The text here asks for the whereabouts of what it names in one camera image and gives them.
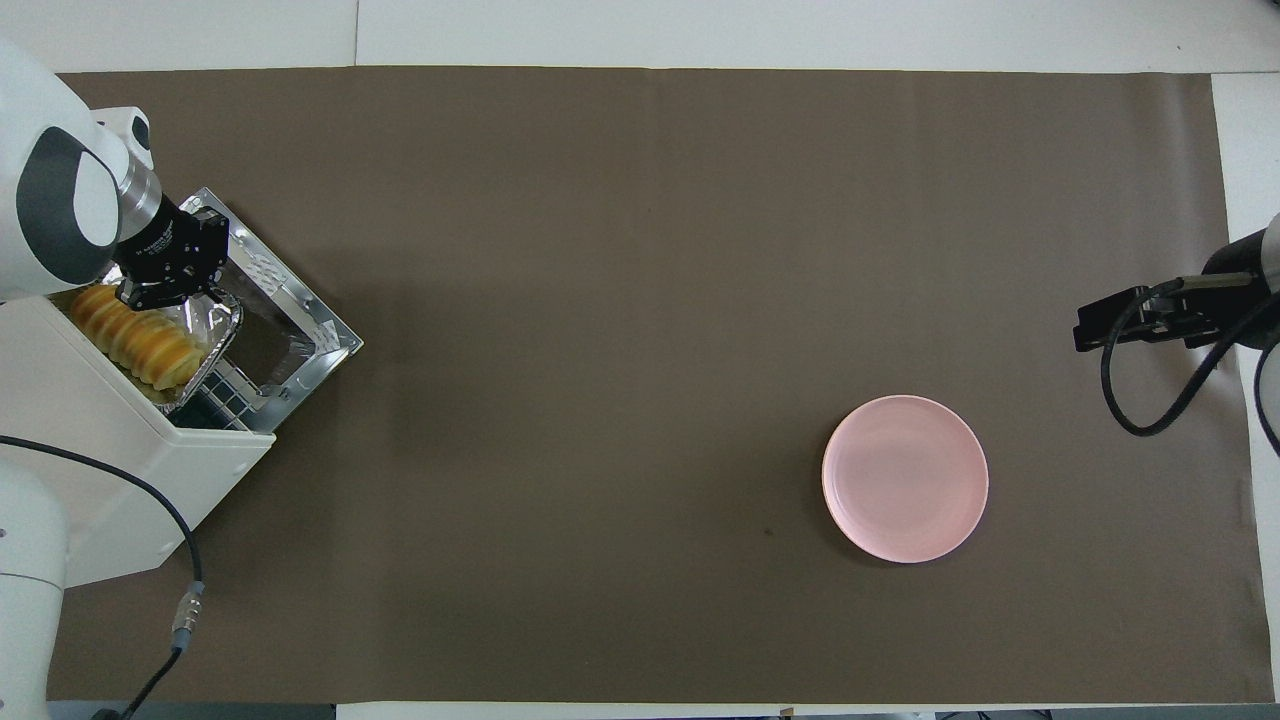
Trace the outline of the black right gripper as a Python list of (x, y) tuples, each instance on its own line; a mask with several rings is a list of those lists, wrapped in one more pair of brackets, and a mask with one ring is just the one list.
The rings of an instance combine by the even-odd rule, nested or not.
[[(1079, 306), (1074, 350), (1102, 348), (1129, 305), (1149, 291), (1133, 286)], [(1277, 233), (1254, 232), (1213, 252), (1196, 275), (1179, 275), (1155, 287), (1152, 300), (1125, 320), (1117, 343), (1180, 341), (1187, 348), (1211, 346), (1277, 296)]]

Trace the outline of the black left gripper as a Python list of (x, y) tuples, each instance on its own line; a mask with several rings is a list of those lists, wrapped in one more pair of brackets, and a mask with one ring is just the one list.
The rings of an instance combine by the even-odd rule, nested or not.
[(221, 287), (228, 238), (229, 220), (220, 211), (186, 211), (161, 197), (156, 215), (115, 247), (113, 260), (122, 273), (116, 299), (138, 313), (172, 307), (173, 293), (230, 302), (234, 297)]

